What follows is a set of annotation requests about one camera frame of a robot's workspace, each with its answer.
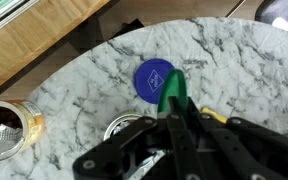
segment jar lid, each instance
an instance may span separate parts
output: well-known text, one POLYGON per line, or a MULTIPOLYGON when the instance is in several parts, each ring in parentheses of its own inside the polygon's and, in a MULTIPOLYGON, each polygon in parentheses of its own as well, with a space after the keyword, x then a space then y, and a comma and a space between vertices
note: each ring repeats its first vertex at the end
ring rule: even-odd
POLYGON ((163 59, 144 62, 136 71, 134 86, 138 95, 151 104, 158 104, 165 78, 174 66, 163 59))

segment white marble surface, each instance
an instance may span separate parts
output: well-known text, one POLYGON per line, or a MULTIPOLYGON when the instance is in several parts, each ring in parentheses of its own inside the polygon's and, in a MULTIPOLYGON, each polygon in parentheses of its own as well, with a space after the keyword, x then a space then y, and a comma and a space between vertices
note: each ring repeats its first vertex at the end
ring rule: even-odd
POLYGON ((198 107, 288 134, 288 32, 237 19, 172 21, 104 43, 38 87, 28 99, 44 113, 45 133, 0 162, 0 179, 73 179, 73 161, 101 142, 113 116, 155 116, 133 87, 136 68, 151 58, 185 72, 198 107))

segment screw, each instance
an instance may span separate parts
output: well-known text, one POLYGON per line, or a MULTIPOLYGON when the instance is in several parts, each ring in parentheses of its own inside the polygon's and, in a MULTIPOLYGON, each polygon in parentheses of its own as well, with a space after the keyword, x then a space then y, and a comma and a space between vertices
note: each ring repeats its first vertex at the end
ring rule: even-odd
POLYGON ((83 163, 84 169, 93 169, 95 167, 95 162, 93 160, 87 160, 83 163))
POLYGON ((232 120, 232 123, 234 123, 234 124, 241 124, 241 121, 238 120, 238 119, 233 119, 233 120, 232 120))
POLYGON ((145 123, 147 123, 147 124, 152 124, 153 121, 152 121, 151 119, 145 119, 145 123))
POLYGON ((266 179, 260 174, 252 174, 251 180, 266 180, 266 179))
POLYGON ((188 174, 186 180, 200 180, 200 177, 196 174, 188 174))
POLYGON ((211 116, 208 114, 202 114, 203 119, 211 119, 211 116))
POLYGON ((179 119, 180 117, 177 114, 171 114, 171 118, 173 119, 179 119))

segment blue lid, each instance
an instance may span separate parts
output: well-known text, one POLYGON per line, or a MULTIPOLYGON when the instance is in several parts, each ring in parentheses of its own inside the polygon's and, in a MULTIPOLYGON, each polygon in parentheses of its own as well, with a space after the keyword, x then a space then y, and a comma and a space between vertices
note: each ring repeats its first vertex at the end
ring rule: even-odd
POLYGON ((145 101, 158 104, 163 83, 174 66, 163 59, 144 62, 136 71, 134 85, 138 95, 145 101))

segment yellow part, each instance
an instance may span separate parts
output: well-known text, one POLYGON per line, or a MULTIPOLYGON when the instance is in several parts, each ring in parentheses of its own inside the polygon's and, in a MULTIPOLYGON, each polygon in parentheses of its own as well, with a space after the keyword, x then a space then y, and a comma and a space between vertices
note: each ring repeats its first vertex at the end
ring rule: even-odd
POLYGON ((203 107, 202 108, 202 113, 210 114, 210 115, 214 116, 215 119, 218 120, 219 122, 221 122, 223 124, 226 124, 227 119, 225 117, 217 114, 216 112, 214 112, 214 111, 212 111, 212 110, 210 110, 208 108, 203 107))

